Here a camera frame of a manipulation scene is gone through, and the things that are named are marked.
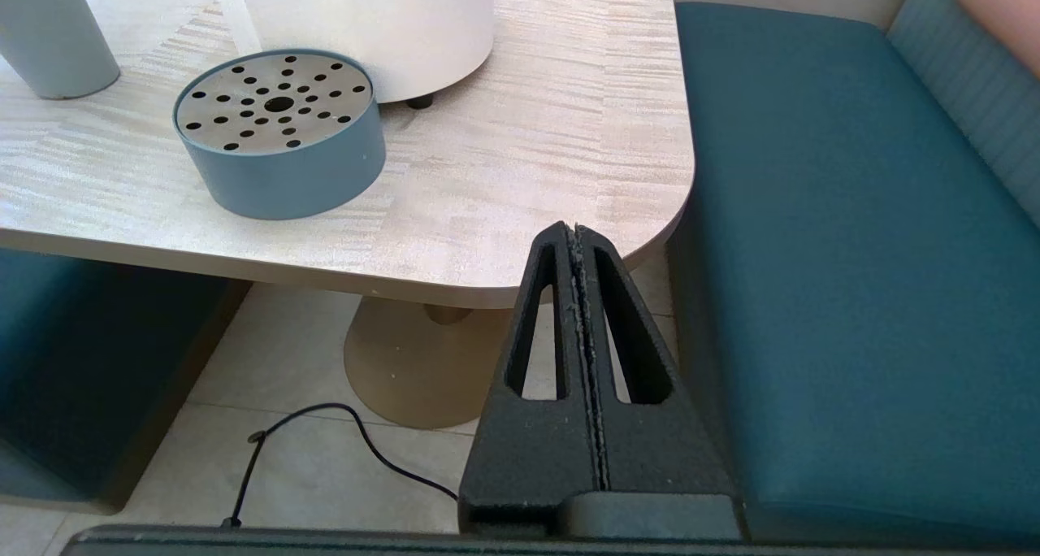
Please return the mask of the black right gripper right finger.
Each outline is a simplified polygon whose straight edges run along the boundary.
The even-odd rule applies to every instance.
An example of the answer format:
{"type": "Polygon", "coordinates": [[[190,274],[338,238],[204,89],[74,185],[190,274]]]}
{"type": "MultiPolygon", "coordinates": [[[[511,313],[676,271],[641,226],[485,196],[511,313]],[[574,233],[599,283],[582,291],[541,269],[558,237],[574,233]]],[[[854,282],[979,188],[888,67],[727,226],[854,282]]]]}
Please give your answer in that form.
{"type": "Polygon", "coordinates": [[[597,488],[734,497],[735,486],[619,253],[605,235],[577,226],[575,266],[597,488]]]}

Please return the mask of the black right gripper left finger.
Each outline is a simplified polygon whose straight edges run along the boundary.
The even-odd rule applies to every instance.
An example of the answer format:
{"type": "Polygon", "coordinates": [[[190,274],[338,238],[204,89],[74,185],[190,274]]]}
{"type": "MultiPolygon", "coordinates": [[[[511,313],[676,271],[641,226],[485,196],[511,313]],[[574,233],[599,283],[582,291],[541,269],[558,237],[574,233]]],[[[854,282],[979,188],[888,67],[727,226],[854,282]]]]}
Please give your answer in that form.
{"type": "Polygon", "coordinates": [[[572,497],[609,485],[578,247],[574,230],[562,222],[532,241],[458,489],[458,527],[465,534],[554,533],[572,497]],[[553,299],[557,394],[535,400],[522,393],[545,289],[553,299]]]}

